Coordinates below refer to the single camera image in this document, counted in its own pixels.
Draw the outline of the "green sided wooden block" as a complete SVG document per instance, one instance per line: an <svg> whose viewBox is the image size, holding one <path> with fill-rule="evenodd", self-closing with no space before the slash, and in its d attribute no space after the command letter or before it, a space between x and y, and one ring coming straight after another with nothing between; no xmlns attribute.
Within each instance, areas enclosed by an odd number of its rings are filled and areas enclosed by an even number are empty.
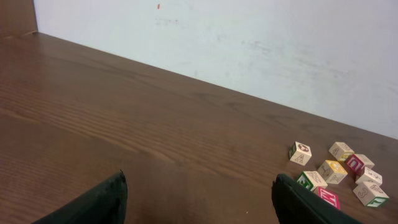
<svg viewBox="0 0 398 224"><path fill-rule="evenodd" d="M377 208L389 200L389 196L372 182L361 182L353 189L353 193L366 207Z"/></svg>

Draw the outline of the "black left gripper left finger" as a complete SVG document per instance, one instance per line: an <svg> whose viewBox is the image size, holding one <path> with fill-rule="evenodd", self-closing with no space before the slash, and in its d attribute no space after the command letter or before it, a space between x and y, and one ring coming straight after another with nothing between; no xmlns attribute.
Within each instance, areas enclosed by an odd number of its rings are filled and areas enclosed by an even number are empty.
<svg viewBox="0 0 398 224"><path fill-rule="evenodd" d="M35 224L123 224L126 218L127 182L119 171Z"/></svg>

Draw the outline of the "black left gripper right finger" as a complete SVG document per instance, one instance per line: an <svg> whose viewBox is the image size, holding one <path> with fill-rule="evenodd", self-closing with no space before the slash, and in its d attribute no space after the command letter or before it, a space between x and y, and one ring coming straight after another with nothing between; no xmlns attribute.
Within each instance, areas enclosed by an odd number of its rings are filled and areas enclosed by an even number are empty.
<svg viewBox="0 0 398 224"><path fill-rule="evenodd" d="M280 223L360 224L286 174L278 174L273 181L272 203Z"/></svg>

